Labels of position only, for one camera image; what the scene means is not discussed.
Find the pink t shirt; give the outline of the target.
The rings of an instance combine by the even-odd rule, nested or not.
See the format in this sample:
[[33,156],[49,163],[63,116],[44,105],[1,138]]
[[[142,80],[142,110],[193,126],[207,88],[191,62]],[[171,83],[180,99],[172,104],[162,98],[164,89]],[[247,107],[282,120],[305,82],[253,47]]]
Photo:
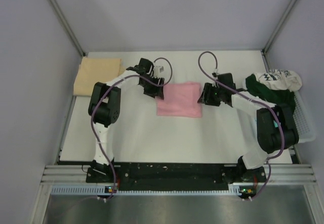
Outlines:
[[170,83],[164,86],[164,99],[156,99],[157,116],[201,118],[198,103],[200,83]]

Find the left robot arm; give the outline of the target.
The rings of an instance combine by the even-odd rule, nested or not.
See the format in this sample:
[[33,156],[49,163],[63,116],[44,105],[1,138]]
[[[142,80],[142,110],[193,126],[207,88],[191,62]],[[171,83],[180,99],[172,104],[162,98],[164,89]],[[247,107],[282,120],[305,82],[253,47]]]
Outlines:
[[141,86],[143,94],[154,99],[164,99],[164,85],[169,81],[160,77],[163,71],[163,66],[141,58],[137,65],[128,67],[117,78],[95,83],[88,107],[96,142],[91,168],[97,171],[97,176],[104,182],[109,182],[116,176],[113,166],[112,125],[119,118],[122,96],[130,89]]

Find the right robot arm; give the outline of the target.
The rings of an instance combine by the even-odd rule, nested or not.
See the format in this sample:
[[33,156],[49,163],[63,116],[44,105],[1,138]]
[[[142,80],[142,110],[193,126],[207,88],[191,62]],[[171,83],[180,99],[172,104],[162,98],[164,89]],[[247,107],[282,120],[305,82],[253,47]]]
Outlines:
[[297,144],[299,135],[291,108],[253,96],[245,88],[236,88],[231,73],[213,73],[215,81],[203,86],[199,104],[219,107],[222,103],[248,116],[247,153],[239,157],[236,175],[249,181],[270,159]]

